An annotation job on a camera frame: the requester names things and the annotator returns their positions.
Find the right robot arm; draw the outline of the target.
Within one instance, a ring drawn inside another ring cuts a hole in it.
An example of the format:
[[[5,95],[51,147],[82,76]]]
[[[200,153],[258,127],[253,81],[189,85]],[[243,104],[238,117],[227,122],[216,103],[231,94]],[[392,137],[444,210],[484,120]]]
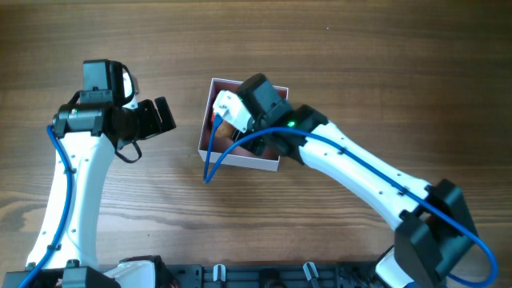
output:
[[[375,267],[388,286],[414,282],[440,287],[472,247],[460,231],[476,231],[461,189],[405,174],[348,139],[308,105],[293,108],[264,74],[235,91],[248,109],[250,131],[271,130],[263,139],[281,156],[318,170],[371,206],[394,231],[394,244]]]

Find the brown plush toy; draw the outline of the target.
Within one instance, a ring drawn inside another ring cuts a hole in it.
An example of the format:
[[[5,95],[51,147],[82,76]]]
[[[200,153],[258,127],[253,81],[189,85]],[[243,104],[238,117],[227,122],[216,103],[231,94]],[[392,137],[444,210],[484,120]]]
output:
[[[236,132],[236,128],[229,124],[228,122],[223,122],[219,128],[217,128],[216,136],[219,138],[232,138],[233,134]]]

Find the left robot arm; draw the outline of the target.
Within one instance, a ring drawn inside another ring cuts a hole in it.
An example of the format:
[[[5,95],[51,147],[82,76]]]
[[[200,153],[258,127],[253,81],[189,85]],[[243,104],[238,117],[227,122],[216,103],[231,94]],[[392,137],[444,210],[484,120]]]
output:
[[[126,65],[83,63],[83,88],[46,128],[56,150],[54,178],[41,231],[23,271],[5,287],[177,287],[159,256],[125,258],[98,268],[96,233],[106,175],[124,146],[136,146],[176,127],[164,97],[137,101]]]

